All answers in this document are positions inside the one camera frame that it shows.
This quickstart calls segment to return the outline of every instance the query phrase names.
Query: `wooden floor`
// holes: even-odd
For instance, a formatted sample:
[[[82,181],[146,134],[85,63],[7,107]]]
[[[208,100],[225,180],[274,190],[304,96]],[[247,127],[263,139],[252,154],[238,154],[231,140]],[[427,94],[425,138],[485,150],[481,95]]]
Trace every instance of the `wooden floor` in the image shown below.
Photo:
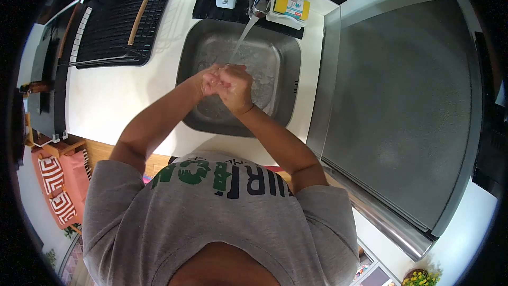
[[[113,146],[87,139],[86,150],[88,152],[88,164],[91,166],[93,172],[93,168],[97,162],[109,158],[111,151],[113,151]],[[145,175],[153,178],[162,168],[168,165],[169,158],[171,158],[171,156],[151,155],[146,162]],[[277,173],[290,185],[291,176],[287,172]]]

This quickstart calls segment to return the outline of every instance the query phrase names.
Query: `t-shirt print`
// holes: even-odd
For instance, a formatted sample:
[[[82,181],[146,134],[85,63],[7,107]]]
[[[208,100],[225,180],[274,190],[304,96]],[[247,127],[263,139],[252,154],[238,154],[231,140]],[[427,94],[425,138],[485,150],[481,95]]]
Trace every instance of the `t-shirt print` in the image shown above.
[[[228,172],[228,164],[231,166],[231,172]],[[178,167],[178,173],[174,175],[175,168]],[[263,169],[255,165],[246,164],[242,160],[234,158],[226,160],[225,162],[208,162],[203,157],[194,157],[182,162],[174,162],[163,168],[153,179],[151,188],[154,189],[157,185],[164,182],[182,181],[191,185],[199,185],[207,178],[209,172],[213,168],[213,183],[212,187],[216,192],[215,195],[224,196],[228,181],[230,182],[230,190],[226,193],[227,199],[238,199],[240,191],[240,173],[245,171],[248,175],[246,190],[250,195],[263,195],[270,193],[271,195],[286,196],[284,192],[284,180],[282,177],[266,169],[268,175],[268,190],[265,190],[266,181]],[[288,196],[294,196],[288,188]]]

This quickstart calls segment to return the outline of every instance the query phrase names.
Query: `person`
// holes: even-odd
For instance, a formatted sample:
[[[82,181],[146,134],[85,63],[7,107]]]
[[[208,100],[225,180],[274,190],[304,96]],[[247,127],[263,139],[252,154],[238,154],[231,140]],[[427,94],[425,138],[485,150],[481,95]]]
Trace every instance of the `person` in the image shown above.
[[[349,285],[358,264],[351,202],[298,138],[252,103],[243,65],[195,74],[144,109],[93,172],[83,259],[99,285]],[[194,152],[146,186],[145,162],[201,99],[227,108],[291,175]]]

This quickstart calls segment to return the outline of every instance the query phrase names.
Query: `hand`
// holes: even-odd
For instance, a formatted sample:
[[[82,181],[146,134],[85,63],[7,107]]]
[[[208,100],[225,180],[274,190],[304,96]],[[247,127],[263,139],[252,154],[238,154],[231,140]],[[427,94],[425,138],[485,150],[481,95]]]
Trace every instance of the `hand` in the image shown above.
[[[215,94],[215,89],[212,85],[210,85],[210,82],[207,80],[204,80],[203,77],[205,75],[212,75],[214,78],[217,77],[217,71],[224,67],[223,64],[213,64],[212,66],[199,71],[198,73],[194,74],[192,76],[192,80],[194,81],[194,84],[196,85],[196,91],[199,94],[199,99],[203,99],[205,96],[210,96]]]
[[[236,116],[243,115],[253,107],[251,99],[252,77],[245,71],[246,66],[226,64],[212,73],[203,74],[203,81],[207,82],[215,91],[224,105]]]

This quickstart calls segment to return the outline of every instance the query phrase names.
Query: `gray t-shirt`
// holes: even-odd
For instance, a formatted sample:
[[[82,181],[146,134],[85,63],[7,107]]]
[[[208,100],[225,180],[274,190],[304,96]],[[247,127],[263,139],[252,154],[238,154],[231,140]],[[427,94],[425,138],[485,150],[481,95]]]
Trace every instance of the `gray t-shirt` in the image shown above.
[[[132,166],[97,163],[83,217],[83,258],[99,285],[166,286],[211,242],[236,246],[282,286],[349,285],[357,269],[347,192],[311,186],[293,195],[253,162],[196,152],[146,186]]]

